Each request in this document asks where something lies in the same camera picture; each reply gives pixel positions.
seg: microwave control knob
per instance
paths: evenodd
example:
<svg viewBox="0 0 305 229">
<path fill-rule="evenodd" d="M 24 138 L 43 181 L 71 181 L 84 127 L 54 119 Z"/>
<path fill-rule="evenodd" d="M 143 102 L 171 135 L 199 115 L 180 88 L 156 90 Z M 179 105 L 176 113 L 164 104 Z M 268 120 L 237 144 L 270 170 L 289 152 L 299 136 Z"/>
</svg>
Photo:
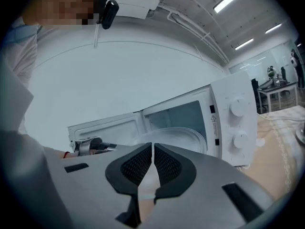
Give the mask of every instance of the microwave control knob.
<svg viewBox="0 0 305 229">
<path fill-rule="evenodd" d="M 233 143 L 236 148 L 247 148 L 248 135 L 244 131 L 240 131 L 233 137 Z"/>
<path fill-rule="evenodd" d="M 246 112 L 246 108 L 247 108 L 246 102 L 242 98 L 236 98 L 233 101 L 231 101 L 230 110 L 237 117 L 244 116 Z"/>
</svg>

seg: red object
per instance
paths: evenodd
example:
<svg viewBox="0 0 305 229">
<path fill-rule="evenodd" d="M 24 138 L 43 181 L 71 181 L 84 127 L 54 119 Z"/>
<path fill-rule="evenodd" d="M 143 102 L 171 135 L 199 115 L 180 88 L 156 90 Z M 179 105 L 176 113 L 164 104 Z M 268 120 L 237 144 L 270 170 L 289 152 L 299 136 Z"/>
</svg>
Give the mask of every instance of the red object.
<svg viewBox="0 0 305 229">
<path fill-rule="evenodd" d="M 65 155 L 63 156 L 63 158 L 65 158 L 65 157 L 66 157 L 66 155 L 67 155 L 67 154 L 69 154 L 69 153 L 70 153 L 70 152 L 68 152 L 68 151 L 67 151 L 67 152 L 65 152 Z"/>
</svg>

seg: wooden table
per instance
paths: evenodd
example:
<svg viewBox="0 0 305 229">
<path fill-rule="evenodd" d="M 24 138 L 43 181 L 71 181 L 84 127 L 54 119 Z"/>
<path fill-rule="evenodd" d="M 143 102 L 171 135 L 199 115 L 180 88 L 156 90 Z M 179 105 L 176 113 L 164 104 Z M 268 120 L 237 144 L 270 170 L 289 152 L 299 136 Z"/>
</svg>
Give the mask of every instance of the wooden table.
<svg viewBox="0 0 305 229">
<path fill-rule="evenodd" d="M 279 107 L 281 109 L 281 95 L 280 95 L 280 93 L 281 93 L 281 91 L 285 91 L 285 90 L 292 90 L 292 89 L 295 90 L 295 105 L 298 105 L 296 85 L 297 85 L 297 82 L 293 82 L 293 83 L 288 83 L 288 84 L 283 85 L 283 86 L 270 87 L 270 88 L 267 88 L 267 89 L 264 89 L 264 90 L 258 88 L 257 92 L 258 92 L 258 98 L 259 98 L 259 105 L 260 105 L 260 108 L 261 108 L 261 113 L 263 112 L 263 109 L 262 109 L 262 99 L 261 99 L 260 93 L 265 94 L 267 96 L 268 112 L 271 112 L 270 95 L 277 93 L 278 103 L 279 103 Z"/>
</svg>

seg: microwave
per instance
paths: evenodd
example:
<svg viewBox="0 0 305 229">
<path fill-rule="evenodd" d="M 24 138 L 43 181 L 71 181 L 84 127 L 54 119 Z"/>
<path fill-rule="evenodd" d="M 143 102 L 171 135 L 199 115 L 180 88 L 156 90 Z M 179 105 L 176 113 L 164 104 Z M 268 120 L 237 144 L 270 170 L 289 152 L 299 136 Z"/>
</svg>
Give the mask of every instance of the microwave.
<svg viewBox="0 0 305 229">
<path fill-rule="evenodd" d="M 186 127 L 200 133 L 206 141 L 207 155 L 232 166 L 250 164 L 256 147 L 257 116 L 248 74 L 228 75 L 137 112 L 69 126 L 68 131 L 75 151 L 75 141 L 87 137 L 99 136 L 106 143 L 127 145 L 140 135 L 168 127 Z"/>
</svg>

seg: lace tablecloth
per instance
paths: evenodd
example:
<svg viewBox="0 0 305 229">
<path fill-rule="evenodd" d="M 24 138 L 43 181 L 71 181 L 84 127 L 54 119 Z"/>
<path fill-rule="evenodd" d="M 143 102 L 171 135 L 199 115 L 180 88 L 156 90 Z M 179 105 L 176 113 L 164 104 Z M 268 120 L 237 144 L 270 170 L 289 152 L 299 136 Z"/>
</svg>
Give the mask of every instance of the lace tablecloth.
<svg viewBox="0 0 305 229">
<path fill-rule="evenodd" d="M 288 117 L 305 120 L 301 106 L 266 113 L 268 119 Z M 238 167 L 264 187 L 275 199 L 291 191 L 303 171 L 305 147 L 297 140 L 295 132 L 304 122 L 287 119 L 268 121 L 257 116 L 258 143 L 253 162 L 248 167 Z"/>
</svg>

